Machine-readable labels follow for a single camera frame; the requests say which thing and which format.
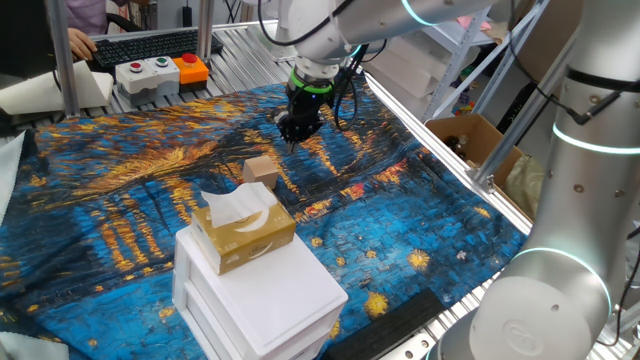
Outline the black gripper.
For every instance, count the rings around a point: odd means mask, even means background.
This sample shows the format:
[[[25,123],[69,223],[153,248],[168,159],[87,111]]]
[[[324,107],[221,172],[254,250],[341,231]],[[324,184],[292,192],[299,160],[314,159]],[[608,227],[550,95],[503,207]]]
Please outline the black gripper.
[[[287,150],[293,153],[297,143],[303,143],[313,136],[322,126],[322,122],[298,124],[295,121],[312,121],[320,107],[328,101],[331,92],[315,93],[306,88],[288,89],[287,110],[275,117],[275,124]]]

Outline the person's bare hand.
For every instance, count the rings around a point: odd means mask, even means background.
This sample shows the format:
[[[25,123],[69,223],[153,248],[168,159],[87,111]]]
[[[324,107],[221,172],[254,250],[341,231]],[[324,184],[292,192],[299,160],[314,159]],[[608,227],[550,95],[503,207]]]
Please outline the person's bare hand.
[[[69,28],[68,38],[74,60],[92,61],[94,59],[93,54],[97,51],[97,46],[88,35],[78,29]]]

